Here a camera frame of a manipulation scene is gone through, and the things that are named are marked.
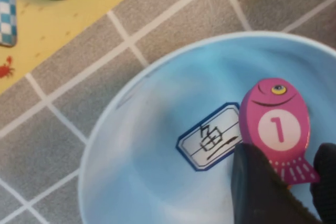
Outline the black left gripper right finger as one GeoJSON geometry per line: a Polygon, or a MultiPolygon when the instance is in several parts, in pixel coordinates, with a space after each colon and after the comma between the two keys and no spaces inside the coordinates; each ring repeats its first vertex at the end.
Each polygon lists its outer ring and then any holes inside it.
{"type": "Polygon", "coordinates": [[[335,223],[335,144],[321,144],[313,166],[320,176],[311,184],[313,204],[323,223],[335,223]]]}

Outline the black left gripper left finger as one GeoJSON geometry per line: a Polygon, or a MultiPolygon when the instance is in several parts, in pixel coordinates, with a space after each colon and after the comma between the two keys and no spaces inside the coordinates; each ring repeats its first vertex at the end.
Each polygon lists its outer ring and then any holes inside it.
{"type": "Polygon", "coordinates": [[[251,144],[235,146],[231,194],[234,223],[321,223],[251,144]]]}

